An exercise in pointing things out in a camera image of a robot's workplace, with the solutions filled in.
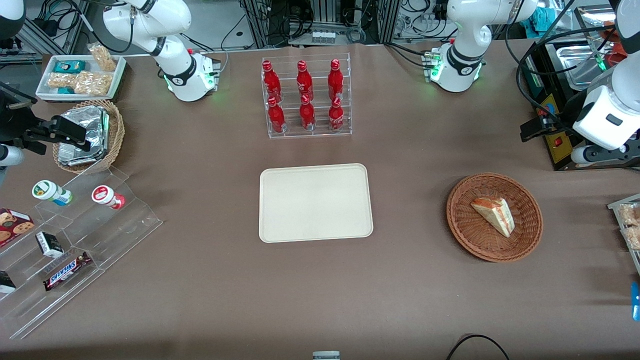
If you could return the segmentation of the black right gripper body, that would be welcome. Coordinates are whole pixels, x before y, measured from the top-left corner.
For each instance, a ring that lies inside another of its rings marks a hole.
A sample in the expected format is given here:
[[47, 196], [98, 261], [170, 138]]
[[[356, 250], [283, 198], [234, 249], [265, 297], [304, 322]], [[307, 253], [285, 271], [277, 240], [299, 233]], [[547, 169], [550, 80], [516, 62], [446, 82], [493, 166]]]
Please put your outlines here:
[[45, 155], [44, 142], [52, 139], [50, 122], [34, 115], [31, 107], [37, 103], [30, 96], [2, 82], [0, 94], [0, 141], [38, 155]]

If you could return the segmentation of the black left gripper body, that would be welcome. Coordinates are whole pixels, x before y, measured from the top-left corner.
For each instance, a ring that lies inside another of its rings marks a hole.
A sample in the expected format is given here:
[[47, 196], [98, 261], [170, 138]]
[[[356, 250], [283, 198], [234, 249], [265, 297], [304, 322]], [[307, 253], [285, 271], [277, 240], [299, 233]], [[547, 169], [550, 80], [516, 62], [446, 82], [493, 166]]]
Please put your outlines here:
[[562, 111], [555, 113], [558, 121], [553, 124], [551, 130], [547, 132], [547, 135], [555, 135], [556, 133], [565, 132], [567, 135], [578, 136], [579, 134], [574, 130], [573, 125], [577, 121], [582, 109], [582, 97], [569, 98], [569, 100], [564, 103]]

